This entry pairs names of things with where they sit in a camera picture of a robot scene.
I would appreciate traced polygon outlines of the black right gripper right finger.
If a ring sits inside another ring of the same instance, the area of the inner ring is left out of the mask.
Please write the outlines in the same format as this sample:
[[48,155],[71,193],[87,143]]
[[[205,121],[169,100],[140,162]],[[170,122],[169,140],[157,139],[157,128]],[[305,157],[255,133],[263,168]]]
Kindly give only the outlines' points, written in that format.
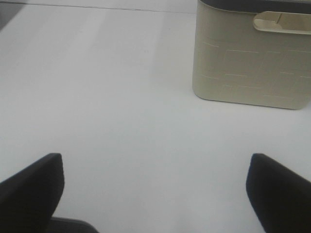
[[281,163],[253,154],[246,192],[265,232],[311,231],[311,183]]

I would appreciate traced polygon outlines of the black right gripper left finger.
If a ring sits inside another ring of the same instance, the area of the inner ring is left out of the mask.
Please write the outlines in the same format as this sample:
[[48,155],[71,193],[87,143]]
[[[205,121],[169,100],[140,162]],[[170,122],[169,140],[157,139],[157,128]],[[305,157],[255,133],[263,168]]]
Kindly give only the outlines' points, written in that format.
[[43,233],[65,186],[62,155],[50,153],[0,184],[0,231]]

